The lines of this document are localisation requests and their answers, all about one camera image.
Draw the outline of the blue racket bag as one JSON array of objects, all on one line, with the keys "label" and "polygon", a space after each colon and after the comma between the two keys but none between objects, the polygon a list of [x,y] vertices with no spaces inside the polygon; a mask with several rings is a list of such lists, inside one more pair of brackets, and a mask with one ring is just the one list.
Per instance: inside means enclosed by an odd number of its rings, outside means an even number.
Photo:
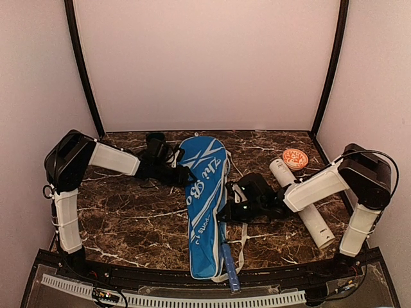
[{"label": "blue racket bag", "polygon": [[[190,274],[197,280],[222,281],[225,264],[221,244],[226,242],[227,224],[218,221],[217,213],[227,203],[231,153],[221,141],[209,136],[185,139],[180,144],[184,155],[179,162],[196,176],[194,184],[185,187],[188,210],[188,249]],[[241,253],[237,274],[244,265]]]}]

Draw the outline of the blue badminton racket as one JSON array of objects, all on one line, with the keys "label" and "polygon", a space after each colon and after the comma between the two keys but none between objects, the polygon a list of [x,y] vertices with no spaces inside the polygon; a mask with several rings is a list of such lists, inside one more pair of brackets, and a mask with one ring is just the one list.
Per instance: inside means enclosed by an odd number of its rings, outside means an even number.
[{"label": "blue badminton racket", "polygon": [[232,258],[231,249],[226,242],[222,243],[220,248],[225,264],[225,273],[221,275],[220,278],[222,281],[228,281],[231,293],[238,293],[241,291],[241,286],[234,264],[234,259]]}]

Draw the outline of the white shuttlecock tube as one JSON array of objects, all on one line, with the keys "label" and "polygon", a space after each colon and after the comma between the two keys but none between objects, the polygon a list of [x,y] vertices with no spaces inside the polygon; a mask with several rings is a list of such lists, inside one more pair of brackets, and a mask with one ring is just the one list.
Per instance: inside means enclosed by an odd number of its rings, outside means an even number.
[{"label": "white shuttlecock tube", "polygon": [[[293,173],[281,158],[273,160],[270,163],[269,168],[278,184],[283,189],[288,184],[294,183],[296,181]],[[328,225],[326,224],[314,204],[309,204],[302,211],[299,211],[298,215],[320,250],[326,248],[335,240],[334,234],[329,229]]]}]

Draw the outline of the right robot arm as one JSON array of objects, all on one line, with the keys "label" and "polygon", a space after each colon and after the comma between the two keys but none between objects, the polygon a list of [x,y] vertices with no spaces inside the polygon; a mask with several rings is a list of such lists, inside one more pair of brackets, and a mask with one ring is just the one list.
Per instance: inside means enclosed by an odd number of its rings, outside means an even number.
[{"label": "right robot arm", "polygon": [[391,156],[355,143],[305,179],[296,178],[283,158],[271,161],[269,170],[279,190],[273,190],[259,173],[229,182],[226,187],[231,198],[217,218],[228,223],[251,223],[257,218],[286,219],[297,214],[318,246],[325,246],[331,232],[316,204],[337,194],[353,193],[356,204],[341,237],[338,256],[328,263],[333,278],[342,278],[351,270],[352,259],[374,232],[399,184],[399,167]]}]

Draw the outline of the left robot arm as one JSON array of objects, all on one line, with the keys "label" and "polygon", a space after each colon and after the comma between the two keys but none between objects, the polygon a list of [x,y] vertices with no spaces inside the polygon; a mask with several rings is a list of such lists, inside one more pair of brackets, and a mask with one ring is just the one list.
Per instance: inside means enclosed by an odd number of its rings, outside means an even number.
[{"label": "left robot arm", "polygon": [[172,187],[186,187],[197,181],[190,168],[180,164],[184,149],[170,145],[163,133],[149,133],[145,143],[145,148],[134,154],[71,130],[48,153],[44,161],[48,182],[44,188],[50,191],[46,197],[53,204],[53,223],[64,252],[71,255],[83,248],[77,199],[90,167],[140,180],[153,179]]}]

